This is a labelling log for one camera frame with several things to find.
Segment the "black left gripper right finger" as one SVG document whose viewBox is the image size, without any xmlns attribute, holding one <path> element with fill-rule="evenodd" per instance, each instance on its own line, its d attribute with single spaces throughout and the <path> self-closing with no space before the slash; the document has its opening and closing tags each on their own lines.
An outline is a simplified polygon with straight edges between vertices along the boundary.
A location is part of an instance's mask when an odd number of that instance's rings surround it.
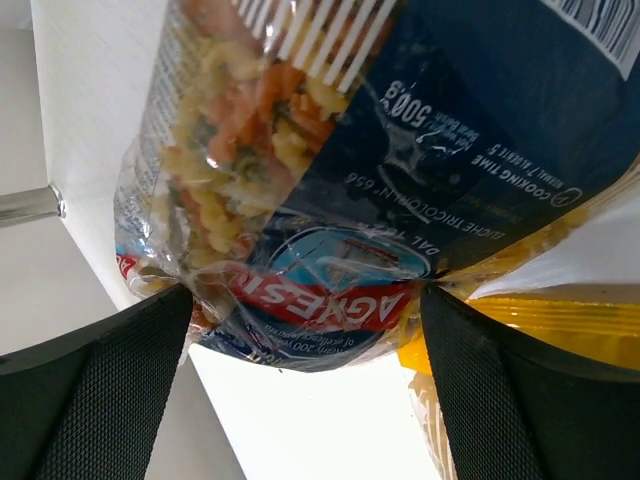
<svg viewBox="0 0 640 480">
<path fill-rule="evenodd" d="M 461 479 L 636 479 L 639 373 L 421 294 L 425 345 Z"/>
</svg>

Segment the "fusilli bag with dark label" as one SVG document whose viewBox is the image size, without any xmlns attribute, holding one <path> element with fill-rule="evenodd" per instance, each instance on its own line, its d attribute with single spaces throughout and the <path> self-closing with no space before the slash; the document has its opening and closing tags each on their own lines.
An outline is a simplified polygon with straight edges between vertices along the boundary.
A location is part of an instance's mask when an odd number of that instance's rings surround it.
<svg viewBox="0 0 640 480">
<path fill-rule="evenodd" d="M 171 1 L 114 199 L 191 339 L 334 370 L 411 341 L 639 173 L 635 1 Z"/>
</svg>

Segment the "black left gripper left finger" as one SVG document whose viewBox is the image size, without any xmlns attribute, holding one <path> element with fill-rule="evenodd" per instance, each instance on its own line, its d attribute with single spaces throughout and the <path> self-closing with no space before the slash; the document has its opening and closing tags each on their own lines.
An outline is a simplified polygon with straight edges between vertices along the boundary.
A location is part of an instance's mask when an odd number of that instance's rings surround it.
<svg viewBox="0 0 640 480">
<path fill-rule="evenodd" d="M 144 478 L 192 308 L 175 285 L 2 356 L 2 478 Z"/>
</svg>

